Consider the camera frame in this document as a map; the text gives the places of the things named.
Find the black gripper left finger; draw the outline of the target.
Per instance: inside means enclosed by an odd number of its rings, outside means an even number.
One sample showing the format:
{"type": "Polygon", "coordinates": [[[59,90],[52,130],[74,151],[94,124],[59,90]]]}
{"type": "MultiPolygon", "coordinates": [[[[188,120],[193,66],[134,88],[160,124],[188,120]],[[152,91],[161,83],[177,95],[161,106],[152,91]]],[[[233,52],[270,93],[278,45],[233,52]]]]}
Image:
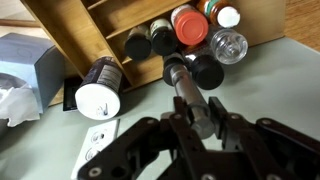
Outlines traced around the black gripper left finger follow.
{"type": "Polygon", "coordinates": [[[177,167],[174,173],[187,171],[190,178],[201,179],[196,162],[207,151],[198,134],[187,122],[187,105],[174,97],[174,112],[157,120],[143,117],[110,145],[83,165],[77,180],[136,180],[143,170],[169,150],[177,167]]]}

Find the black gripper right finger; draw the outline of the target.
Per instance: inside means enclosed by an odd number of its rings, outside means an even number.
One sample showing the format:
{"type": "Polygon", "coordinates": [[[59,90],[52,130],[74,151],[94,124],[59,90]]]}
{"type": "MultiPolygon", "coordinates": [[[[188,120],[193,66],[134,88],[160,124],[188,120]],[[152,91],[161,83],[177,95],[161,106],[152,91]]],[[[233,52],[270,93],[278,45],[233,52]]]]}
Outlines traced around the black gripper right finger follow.
{"type": "Polygon", "coordinates": [[[258,180],[319,180],[320,142],[271,118],[254,123],[209,98],[215,135],[222,149],[243,155],[258,180]]]}

